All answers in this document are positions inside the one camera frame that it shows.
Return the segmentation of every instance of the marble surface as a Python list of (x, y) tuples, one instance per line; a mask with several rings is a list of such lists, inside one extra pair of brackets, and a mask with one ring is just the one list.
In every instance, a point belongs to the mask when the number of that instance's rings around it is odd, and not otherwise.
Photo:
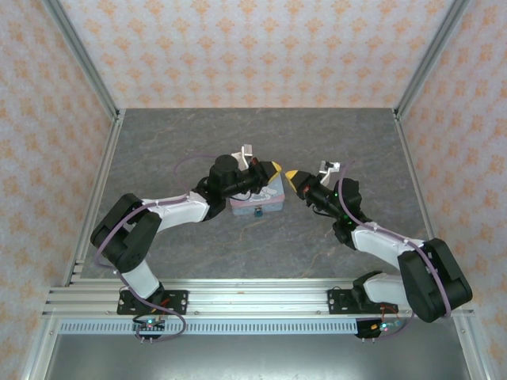
[[(120, 196), (177, 196), (185, 190), (173, 166), (190, 154), (229, 154), (253, 144), (260, 160), (284, 171), (318, 172), (321, 160), (356, 160), (364, 213), (380, 225), (427, 238), (391, 110), (387, 108), (185, 108), (126, 112), (98, 220)], [(212, 158), (181, 165), (188, 187), (208, 175)], [(338, 243), (332, 219), (314, 215), (284, 179), (282, 211), (236, 217), (229, 205), (208, 222), (164, 230), (147, 260), (159, 278), (357, 277), (389, 264)], [(86, 256), (83, 278), (113, 278)]]

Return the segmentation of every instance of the patterned wallpaper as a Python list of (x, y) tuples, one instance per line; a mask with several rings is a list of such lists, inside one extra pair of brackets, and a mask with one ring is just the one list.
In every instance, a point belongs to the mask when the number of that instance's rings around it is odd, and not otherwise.
[(472, 0), (403, 119), (437, 233), (507, 374), (507, 3)]
[(41, 0), (0, 2), (0, 25), (0, 378), (18, 380), (110, 121)]
[(452, 0), (63, 0), (116, 105), (393, 107)]

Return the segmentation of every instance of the metal floor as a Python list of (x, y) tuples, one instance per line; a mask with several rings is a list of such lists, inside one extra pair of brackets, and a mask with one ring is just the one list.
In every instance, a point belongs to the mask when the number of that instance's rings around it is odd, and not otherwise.
[[(356, 160), (348, 177), (360, 182), (363, 211), (382, 226), (426, 238), (421, 210), (391, 110), (387, 108), (129, 109), (126, 111), (98, 213), (100, 220), (127, 192), (139, 198), (184, 190), (173, 166), (190, 154), (229, 154), (243, 143), (284, 170), (317, 173), (321, 160)], [(212, 159), (181, 166), (192, 187)], [(395, 272), (376, 257), (340, 245), (328, 218), (314, 215), (284, 179), (282, 211), (176, 226), (155, 238), (148, 262), (159, 278), (356, 278)], [(114, 278), (86, 255), (82, 278)]]
[(415, 320), (375, 344), (352, 335), (57, 338), (46, 380), (467, 380), (454, 323)]

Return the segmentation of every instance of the wallpaper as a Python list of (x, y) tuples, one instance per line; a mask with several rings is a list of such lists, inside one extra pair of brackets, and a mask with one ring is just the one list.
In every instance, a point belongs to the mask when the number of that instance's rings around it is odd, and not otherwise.
[(505, 378), (507, 3), (472, 0), (403, 128), (436, 232), (471, 283)]
[(393, 107), (452, 0), (63, 0), (120, 108)]
[(0, 2), (0, 41), (0, 378), (18, 380), (110, 121), (40, 0)]

